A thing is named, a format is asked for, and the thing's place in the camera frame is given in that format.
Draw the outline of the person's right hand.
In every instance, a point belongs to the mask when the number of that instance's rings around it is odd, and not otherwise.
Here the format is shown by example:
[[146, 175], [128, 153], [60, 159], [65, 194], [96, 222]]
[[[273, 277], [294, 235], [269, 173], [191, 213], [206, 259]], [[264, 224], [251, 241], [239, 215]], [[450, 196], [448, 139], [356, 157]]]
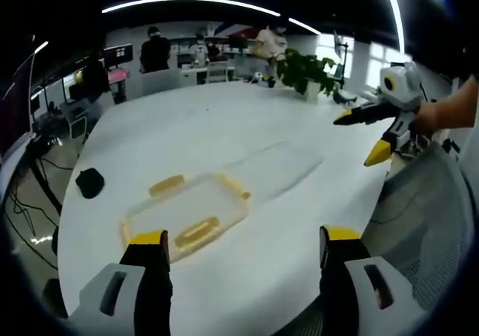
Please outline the person's right hand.
[[415, 131], [427, 137], [449, 129], [451, 118], [447, 106], [443, 103], [422, 103], [414, 120]]

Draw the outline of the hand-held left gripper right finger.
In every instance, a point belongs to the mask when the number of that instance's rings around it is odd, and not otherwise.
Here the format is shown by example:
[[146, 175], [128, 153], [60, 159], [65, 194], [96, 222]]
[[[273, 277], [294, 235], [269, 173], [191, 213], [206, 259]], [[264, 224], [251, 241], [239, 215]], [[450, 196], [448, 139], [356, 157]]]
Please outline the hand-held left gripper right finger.
[[325, 335], [407, 335], [426, 316], [412, 285], [354, 230], [320, 227], [320, 298]]

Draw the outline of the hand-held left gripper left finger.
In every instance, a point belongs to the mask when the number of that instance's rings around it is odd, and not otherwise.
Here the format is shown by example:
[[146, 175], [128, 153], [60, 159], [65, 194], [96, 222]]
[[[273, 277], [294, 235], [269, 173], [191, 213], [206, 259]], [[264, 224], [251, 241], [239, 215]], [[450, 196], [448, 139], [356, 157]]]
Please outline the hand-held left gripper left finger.
[[170, 335], [173, 285], [168, 232], [130, 240], [119, 263], [110, 263], [79, 293], [69, 316], [75, 335]]

